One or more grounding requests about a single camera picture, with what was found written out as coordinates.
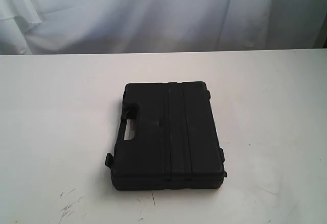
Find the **black plastic tool case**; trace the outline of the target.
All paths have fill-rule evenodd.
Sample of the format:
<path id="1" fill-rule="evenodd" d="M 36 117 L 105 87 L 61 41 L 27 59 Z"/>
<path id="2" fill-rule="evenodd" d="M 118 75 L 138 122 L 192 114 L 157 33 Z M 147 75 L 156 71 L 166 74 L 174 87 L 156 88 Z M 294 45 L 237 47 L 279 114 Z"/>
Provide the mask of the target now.
<path id="1" fill-rule="evenodd" d="M 114 152 L 117 190 L 217 189 L 227 173 L 202 81 L 128 83 Z"/>

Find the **white backdrop curtain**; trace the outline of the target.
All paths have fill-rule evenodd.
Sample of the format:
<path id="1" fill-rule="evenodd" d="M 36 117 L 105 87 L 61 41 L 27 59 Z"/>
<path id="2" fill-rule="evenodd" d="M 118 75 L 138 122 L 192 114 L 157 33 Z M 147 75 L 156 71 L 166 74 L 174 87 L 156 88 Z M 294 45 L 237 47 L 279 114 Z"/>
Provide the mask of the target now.
<path id="1" fill-rule="evenodd" d="M 1 0 L 1 54 L 304 49 L 326 0 Z"/>

